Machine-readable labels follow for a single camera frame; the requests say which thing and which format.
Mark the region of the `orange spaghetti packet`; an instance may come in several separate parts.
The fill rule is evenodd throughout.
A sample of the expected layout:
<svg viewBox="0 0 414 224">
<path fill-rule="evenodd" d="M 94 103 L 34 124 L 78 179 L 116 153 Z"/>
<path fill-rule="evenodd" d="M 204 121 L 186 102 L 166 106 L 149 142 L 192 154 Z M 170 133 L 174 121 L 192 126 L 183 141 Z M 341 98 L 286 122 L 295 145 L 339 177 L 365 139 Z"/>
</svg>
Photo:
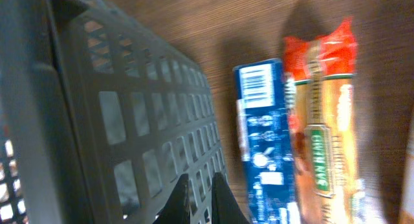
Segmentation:
<svg viewBox="0 0 414 224">
<path fill-rule="evenodd" d="M 365 223 L 353 102 L 358 44 L 352 19 L 312 41 L 287 36 L 284 43 L 285 99 L 301 218 L 306 223 Z"/>
</svg>

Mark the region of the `blue box package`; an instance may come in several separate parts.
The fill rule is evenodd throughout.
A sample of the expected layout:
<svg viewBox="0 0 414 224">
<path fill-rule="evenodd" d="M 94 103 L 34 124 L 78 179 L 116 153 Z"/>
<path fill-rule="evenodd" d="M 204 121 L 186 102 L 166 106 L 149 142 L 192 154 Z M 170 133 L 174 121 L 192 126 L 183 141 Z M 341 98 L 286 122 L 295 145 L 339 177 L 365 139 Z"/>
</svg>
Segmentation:
<svg viewBox="0 0 414 224">
<path fill-rule="evenodd" d="M 281 60 L 234 67 L 237 136 L 252 223 L 300 223 Z"/>
</svg>

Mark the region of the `grey plastic basket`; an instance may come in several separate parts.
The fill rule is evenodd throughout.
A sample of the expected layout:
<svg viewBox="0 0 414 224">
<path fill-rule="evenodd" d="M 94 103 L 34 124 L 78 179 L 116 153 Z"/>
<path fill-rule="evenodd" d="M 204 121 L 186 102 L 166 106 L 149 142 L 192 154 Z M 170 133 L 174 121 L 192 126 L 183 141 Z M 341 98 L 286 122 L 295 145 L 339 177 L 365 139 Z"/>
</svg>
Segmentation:
<svg viewBox="0 0 414 224">
<path fill-rule="evenodd" d="M 106 0 L 1 0 L 1 222 L 190 223 L 226 172 L 201 68 Z"/>
</svg>

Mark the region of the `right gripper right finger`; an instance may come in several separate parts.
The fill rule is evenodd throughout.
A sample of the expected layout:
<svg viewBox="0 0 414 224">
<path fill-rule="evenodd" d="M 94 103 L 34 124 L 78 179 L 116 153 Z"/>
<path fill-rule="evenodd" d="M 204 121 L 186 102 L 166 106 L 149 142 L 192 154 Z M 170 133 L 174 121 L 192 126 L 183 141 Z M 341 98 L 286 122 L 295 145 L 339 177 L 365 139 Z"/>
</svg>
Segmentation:
<svg viewBox="0 0 414 224">
<path fill-rule="evenodd" d="M 212 224 L 249 224 L 221 172 L 212 180 Z"/>
</svg>

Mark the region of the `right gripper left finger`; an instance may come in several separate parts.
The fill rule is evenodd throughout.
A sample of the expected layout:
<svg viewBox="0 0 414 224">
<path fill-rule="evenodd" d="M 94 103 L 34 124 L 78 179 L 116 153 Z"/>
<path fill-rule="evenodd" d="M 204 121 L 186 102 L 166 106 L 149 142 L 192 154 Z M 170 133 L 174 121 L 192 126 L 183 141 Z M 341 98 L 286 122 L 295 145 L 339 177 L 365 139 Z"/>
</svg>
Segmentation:
<svg viewBox="0 0 414 224">
<path fill-rule="evenodd" d="M 182 174 L 153 224 L 190 224 L 189 175 Z"/>
</svg>

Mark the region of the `orange white food pouch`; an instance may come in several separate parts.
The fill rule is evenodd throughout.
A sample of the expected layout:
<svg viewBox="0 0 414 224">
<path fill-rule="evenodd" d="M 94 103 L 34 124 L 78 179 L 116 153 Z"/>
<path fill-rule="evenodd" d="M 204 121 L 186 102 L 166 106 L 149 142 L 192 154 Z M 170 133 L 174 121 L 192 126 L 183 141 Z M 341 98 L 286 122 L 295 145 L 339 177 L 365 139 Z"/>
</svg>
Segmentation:
<svg viewBox="0 0 414 224">
<path fill-rule="evenodd" d="M 399 224 L 413 224 L 413 129 L 410 130 Z"/>
</svg>

